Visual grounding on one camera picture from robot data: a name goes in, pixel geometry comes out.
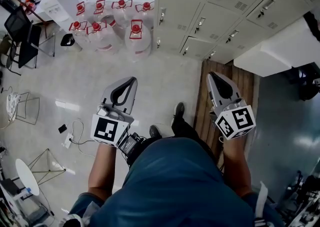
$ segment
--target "black and white marker cube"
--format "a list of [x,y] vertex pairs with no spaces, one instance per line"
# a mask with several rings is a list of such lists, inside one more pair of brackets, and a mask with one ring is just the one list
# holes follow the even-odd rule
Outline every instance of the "black and white marker cube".
[[256,126],[250,105],[221,112],[215,121],[216,126],[227,140],[241,137]]
[[94,114],[90,137],[98,142],[116,146],[128,126],[128,122]]

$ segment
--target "blue shirt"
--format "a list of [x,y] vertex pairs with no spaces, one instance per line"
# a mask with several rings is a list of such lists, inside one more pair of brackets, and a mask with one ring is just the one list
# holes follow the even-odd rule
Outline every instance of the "blue shirt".
[[[106,201],[83,193],[70,214],[82,217],[94,201],[100,209],[92,215],[91,227],[254,226],[257,197],[237,196],[197,142],[164,138],[141,153],[120,190]],[[268,205],[263,217],[283,226]]]

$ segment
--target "person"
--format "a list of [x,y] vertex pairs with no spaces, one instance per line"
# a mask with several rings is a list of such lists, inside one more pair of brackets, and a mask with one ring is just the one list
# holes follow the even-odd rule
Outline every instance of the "person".
[[150,127],[151,138],[130,159],[123,186],[114,194],[116,148],[99,144],[88,192],[70,214],[82,218],[94,202],[99,208],[90,217],[91,227],[284,226],[267,204],[255,225],[258,195],[251,189],[243,139],[224,142],[222,175],[208,145],[184,121],[184,112],[180,102],[171,124],[174,137],[162,138],[156,126]]

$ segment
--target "round table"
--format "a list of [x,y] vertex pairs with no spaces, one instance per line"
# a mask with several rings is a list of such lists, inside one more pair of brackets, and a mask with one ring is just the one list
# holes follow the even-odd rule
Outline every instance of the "round table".
[[17,158],[15,161],[15,168],[24,187],[30,188],[30,192],[33,195],[38,196],[40,194],[39,185],[28,165],[24,163],[20,158]]

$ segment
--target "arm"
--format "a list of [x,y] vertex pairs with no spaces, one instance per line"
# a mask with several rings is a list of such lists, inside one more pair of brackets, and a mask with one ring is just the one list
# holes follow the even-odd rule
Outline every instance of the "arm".
[[251,175],[244,154],[244,145],[245,140],[242,138],[225,140],[223,143],[223,177],[225,183],[240,197],[253,192]]
[[116,148],[100,143],[90,172],[88,192],[106,200],[115,180]]

